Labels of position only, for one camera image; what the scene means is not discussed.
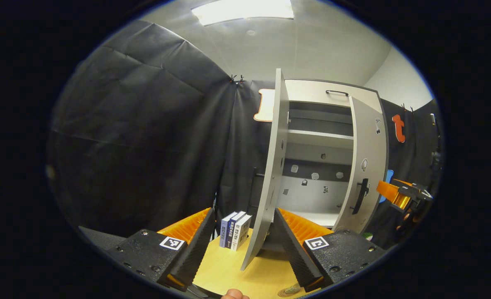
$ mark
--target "open cabinet door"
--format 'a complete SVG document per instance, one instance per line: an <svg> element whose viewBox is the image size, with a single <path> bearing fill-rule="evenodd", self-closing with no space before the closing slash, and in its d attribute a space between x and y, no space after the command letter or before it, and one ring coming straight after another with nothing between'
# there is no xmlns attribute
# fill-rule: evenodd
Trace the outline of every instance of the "open cabinet door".
<svg viewBox="0 0 491 299"><path fill-rule="evenodd" d="M333 230L361 233L378 206L378 181L386 179L387 132L382 113L352 96L349 100L354 126L352 171Z"/></svg>
<svg viewBox="0 0 491 299"><path fill-rule="evenodd" d="M247 253L240 270L251 263L262 248L266 233L273 221L274 208L277 204L280 189L280 179L286 155L286 142L288 139L289 98L282 70L277 69L275 77L275 99L273 107L273 122L271 123L271 136L269 139L268 161L264 185L260 195L258 212L254 222L253 235L247 248Z"/></svg>

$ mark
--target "blue object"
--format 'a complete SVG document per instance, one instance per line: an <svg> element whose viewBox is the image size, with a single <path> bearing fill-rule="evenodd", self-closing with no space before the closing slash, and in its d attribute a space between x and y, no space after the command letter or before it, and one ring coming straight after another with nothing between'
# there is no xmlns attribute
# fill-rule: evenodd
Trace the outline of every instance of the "blue object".
<svg viewBox="0 0 491 299"><path fill-rule="evenodd" d="M386 176L386 182L387 182L387 183L391 182L391 178L393 178L393 174L394 174L394 173L395 173L395 172L393 172L393 170L388 170L388 171L387 171L387 176ZM384 201L386 201L386 198L385 198L385 197L382 195L382 196L380 197L380 203L383 203Z"/></svg>

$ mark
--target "ceiling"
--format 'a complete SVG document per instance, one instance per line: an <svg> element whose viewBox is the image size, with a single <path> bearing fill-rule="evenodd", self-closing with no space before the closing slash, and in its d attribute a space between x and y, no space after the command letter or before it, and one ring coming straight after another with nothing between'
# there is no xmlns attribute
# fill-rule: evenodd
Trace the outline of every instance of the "ceiling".
<svg viewBox="0 0 491 299"><path fill-rule="evenodd" d="M364 85L391 45L372 29L330 4L291 0L293 20L241 19L203 26L191 9L211 0L175 0L141 19L175 32L228 74L245 80L323 79ZM253 30L254 35L247 34Z"/></svg>

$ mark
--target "white wall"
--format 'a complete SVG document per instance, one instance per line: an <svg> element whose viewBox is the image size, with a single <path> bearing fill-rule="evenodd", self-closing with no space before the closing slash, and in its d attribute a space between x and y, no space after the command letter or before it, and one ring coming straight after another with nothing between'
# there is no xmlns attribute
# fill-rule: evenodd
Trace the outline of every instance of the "white wall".
<svg viewBox="0 0 491 299"><path fill-rule="evenodd" d="M433 99L418 70L395 47L391 47L382 66L364 86L378 91L384 100L404 103L408 110L410 106L416 110Z"/></svg>

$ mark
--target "ceiling light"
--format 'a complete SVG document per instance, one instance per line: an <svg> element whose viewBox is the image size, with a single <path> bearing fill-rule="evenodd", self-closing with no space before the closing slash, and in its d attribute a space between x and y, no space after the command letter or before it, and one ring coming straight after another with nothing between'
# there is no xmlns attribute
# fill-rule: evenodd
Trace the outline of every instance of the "ceiling light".
<svg viewBox="0 0 491 299"><path fill-rule="evenodd" d="M289 0L219 0L192 8L192 13L204 26L251 17L293 19Z"/></svg>

